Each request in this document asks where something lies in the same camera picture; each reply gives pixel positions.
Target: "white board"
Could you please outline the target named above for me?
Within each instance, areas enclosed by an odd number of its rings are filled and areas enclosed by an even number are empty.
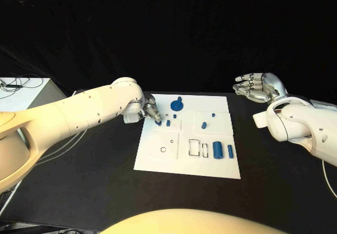
[[[239,179],[226,97],[159,94],[152,96],[162,123],[158,126],[154,119],[146,118],[143,121],[133,169]],[[177,97],[181,97],[184,107],[179,111],[172,111],[169,103]],[[213,158],[214,141],[221,143],[221,159]],[[228,158],[227,145],[231,145],[233,158]]]

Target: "white device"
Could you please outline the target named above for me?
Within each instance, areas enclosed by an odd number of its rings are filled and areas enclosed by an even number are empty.
[[[267,127],[277,141],[305,147],[309,153],[337,166],[337,112],[315,107],[287,94],[279,78],[272,73],[251,73],[234,79],[236,94],[269,106],[253,115],[257,128]]]
[[[0,193],[22,179],[56,142],[119,114],[125,123],[142,117],[161,121],[155,99],[143,97],[130,78],[31,109],[0,112]]]

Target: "robotic hand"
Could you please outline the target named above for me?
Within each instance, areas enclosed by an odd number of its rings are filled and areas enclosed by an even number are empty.
[[[234,81],[241,81],[233,85],[237,95],[269,104],[266,111],[251,116],[257,128],[267,127],[277,141],[302,145],[313,156],[337,166],[337,111],[315,109],[292,97],[272,73],[251,73]]]
[[[54,143],[118,115],[125,123],[143,117],[161,122],[155,98],[143,96],[130,78],[31,109],[0,112],[0,193],[22,179]]]

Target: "black table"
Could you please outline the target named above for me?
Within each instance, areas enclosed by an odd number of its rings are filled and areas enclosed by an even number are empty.
[[[337,201],[321,160],[256,128],[251,115],[266,104],[234,94],[194,95],[227,97],[240,180],[133,171],[142,121],[123,124],[118,117],[87,130],[63,156],[33,168],[0,219],[99,231],[143,212],[190,208],[289,233],[334,233]],[[325,168],[337,188],[337,169],[326,163]]]

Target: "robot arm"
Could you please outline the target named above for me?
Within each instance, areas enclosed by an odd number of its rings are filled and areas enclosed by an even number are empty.
[[[254,102],[269,103],[266,111],[251,116],[257,128],[267,127],[277,141],[287,140],[302,145],[313,156],[337,166],[337,112],[315,109],[308,102],[289,97],[273,74],[250,74],[234,80],[244,79],[249,82],[233,85],[236,94],[244,95]],[[262,88],[251,83],[257,79]]]
[[[143,117],[161,121],[155,99],[143,97],[130,78],[35,108],[0,112],[0,193],[22,179],[54,143],[118,115],[125,123]]]

